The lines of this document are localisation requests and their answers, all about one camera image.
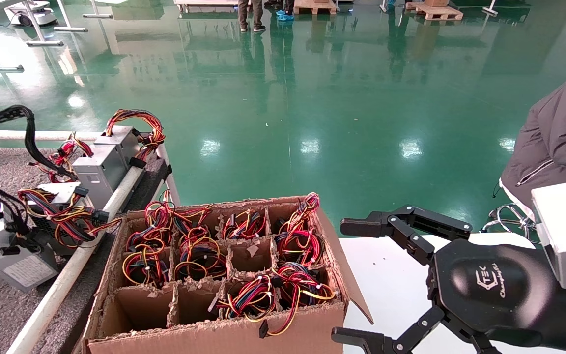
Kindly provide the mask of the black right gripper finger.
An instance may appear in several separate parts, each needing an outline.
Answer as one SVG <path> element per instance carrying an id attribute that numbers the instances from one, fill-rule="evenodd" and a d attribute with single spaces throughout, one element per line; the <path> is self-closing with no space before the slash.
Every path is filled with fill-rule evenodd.
<path id="1" fill-rule="evenodd" d="M 433 306 L 397 339 L 380 332 L 334 327 L 332 340 L 360 347 L 366 354 L 411 354 L 439 324 L 443 324 L 456 337 L 472 344 L 477 354 L 498 354 L 499 350 L 490 343 L 486 332 L 502 323 L 502 311 L 485 306 L 477 307 L 474 315 L 465 318 L 460 318 L 459 314 L 443 306 Z"/>

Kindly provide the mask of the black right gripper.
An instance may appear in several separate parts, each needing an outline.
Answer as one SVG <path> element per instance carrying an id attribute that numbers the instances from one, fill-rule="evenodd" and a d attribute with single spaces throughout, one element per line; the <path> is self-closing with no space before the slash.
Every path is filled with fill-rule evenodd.
<path id="1" fill-rule="evenodd" d="M 388 237 L 429 265 L 428 298 L 442 309 L 442 325 L 460 340 L 484 335 L 515 347 L 566 351 L 566 289 L 545 253 L 473 244 L 467 241 L 472 230 L 467 222 L 412 205 L 340 222 L 342 235 Z M 451 242 L 434 253 L 420 231 Z"/>

